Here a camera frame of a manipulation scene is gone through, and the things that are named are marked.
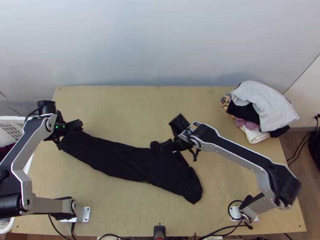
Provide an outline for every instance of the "wooden floor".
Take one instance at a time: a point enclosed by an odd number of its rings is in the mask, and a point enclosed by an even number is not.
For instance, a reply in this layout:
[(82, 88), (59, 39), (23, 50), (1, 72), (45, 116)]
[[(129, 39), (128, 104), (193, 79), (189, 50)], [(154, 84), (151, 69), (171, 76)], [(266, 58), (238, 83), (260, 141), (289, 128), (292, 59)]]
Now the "wooden floor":
[[(296, 147), (308, 131), (291, 131), (280, 137), (286, 159), (290, 158)], [(289, 233), (293, 240), (319, 240), (320, 239), (320, 170), (316, 167), (310, 156), (308, 147), (301, 151), (300, 157), (291, 166), (290, 170), (302, 182), (303, 187), (299, 194), (307, 232)], [(225, 239), (251, 240), (261, 237), (265, 240), (288, 240), (284, 234), (228, 236)], [(60, 236), (7, 234), (5, 240), (61, 240)], [(96, 240), (95, 237), (77, 237), (78, 240)], [(133, 240), (149, 240), (150, 238), (132, 238)]]

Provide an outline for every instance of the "silver arm segment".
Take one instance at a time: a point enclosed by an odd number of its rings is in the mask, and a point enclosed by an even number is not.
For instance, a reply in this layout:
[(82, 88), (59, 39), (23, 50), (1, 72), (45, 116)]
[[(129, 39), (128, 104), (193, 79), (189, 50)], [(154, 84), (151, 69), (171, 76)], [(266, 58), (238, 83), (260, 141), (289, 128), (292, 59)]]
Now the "silver arm segment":
[(32, 181), (23, 171), (32, 153), (42, 140), (52, 140), (58, 125), (57, 114), (42, 114), (28, 120), (23, 135), (0, 163), (0, 218), (30, 214), (51, 214), (57, 220), (87, 222), (90, 208), (81, 207), (71, 197), (39, 198), (32, 192)]
[(239, 207), (240, 215), (248, 224), (258, 214), (272, 208), (290, 208), (296, 199), (301, 183), (287, 166), (274, 163), (266, 156), (223, 138), (213, 127), (193, 122), (178, 137), (199, 150), (219, 153), (256, 174), (261, 192), (255, 197), (248, 195)]

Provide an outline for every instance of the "purple cloth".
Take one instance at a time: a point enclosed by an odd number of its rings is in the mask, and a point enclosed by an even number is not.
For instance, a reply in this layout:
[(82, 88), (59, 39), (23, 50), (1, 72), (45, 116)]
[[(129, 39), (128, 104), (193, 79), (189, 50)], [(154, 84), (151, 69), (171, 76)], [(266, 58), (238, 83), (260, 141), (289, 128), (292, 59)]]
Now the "purple cloth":
[(257, 128), (260, 128), (259, 124), (255, 124), (254, 122), (246, 121), (242, 118), (236, 118), (235, 120), (236, 126), (241, 127), (245, 126), (249, 130), (256, 130)]

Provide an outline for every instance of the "black garment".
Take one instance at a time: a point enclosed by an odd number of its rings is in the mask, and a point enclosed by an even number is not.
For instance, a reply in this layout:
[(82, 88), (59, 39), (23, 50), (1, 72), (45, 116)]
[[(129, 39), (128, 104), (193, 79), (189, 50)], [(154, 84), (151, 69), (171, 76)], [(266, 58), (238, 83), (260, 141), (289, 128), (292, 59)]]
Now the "black garment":
[(253, 108), (252, 103), (249, 103), (246, 106), (237, 106), (231, 100), (227, 109), (227, 113), (237, 118), (260, 124), (259, 114)]
[(109, 176), (150, 183), (184, 196), (192, 204), (199, 201), (200, 181), (182, 154), (160, 152), (158, 142), (152, 142), (150, 148), (95, 138), (83, 131), (69, 132), (61, 141), (63, 151)]
[(288, 130), (290, 129), (289, 125), (284, 126), (282, 128), (278, 128), (277, 130), (274, 131), (270, 131), (270, 137), (272, 138), (278, 138), (280, 137), (282, 134), (286, 133)]

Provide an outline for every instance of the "pile of clothes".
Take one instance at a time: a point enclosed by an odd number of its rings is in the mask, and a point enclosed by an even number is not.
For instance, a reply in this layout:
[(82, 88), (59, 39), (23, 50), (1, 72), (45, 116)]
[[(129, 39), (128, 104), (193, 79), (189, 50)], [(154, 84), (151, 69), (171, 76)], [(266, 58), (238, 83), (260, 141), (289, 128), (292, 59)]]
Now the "pile of clothes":
[(299, 119), (286, 97), (255, 81), (241, 83), (223, 96), (220, 104), (252, 144), (281, 136)]

